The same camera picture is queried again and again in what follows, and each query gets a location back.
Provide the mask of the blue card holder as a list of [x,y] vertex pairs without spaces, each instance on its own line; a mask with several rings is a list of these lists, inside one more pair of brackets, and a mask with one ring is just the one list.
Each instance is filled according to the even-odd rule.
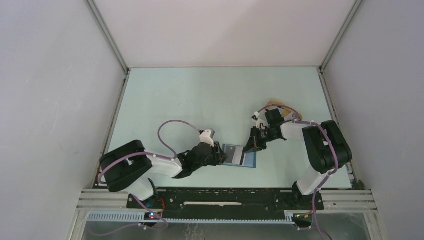
[[255,152],[251,153],[245,153],[244,154],[244,162],[243,165],[234,165],[234,164],[225,164],[225,166],[231,166],[231,167],[243,167],[243,168],[256,168],[257,165],[257,154]]

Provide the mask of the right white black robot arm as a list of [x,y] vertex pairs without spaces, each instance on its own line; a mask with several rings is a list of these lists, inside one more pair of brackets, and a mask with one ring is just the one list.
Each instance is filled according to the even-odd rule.
[[351,162],[353,154],[337,123],[303,121],[299,112],[282,104],[261,108],[252,116],[255,123],[243,148],[244,154],[267,149],[275,140],[297,140],[305,144],[310,166],[292,188],[291,204],[304,209],[327,180]]

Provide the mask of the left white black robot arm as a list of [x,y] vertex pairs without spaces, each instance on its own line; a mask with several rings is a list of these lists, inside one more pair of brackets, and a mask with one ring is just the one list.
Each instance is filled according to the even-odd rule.
[[145,208],[153,208],[159,194],[150,175],[183,179],[202,167],[220,166],[226,159],[218,142],[213,145],[201,142],[193,149],[171,158],[148,152],[140,140],[133,140],[99,160],[101,172],[97,182],[106,185],[111,193],[127,192]]

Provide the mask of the black credit card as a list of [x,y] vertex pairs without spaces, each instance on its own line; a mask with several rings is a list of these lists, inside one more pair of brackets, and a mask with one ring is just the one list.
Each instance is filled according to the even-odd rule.
[[226,160],[224,163],[232,164],[237,147],[234,145],[229,145],[229,144],[224,144],[223,147],[224,147],[224,153],[226,155]]

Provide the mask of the white striped credit card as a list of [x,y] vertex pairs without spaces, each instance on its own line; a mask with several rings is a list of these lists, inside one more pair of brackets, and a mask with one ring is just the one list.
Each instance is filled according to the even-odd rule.
[[231,148],[233,152],[232,164],[242,166],[245,159],[244,147],[243,146],[234,146]]

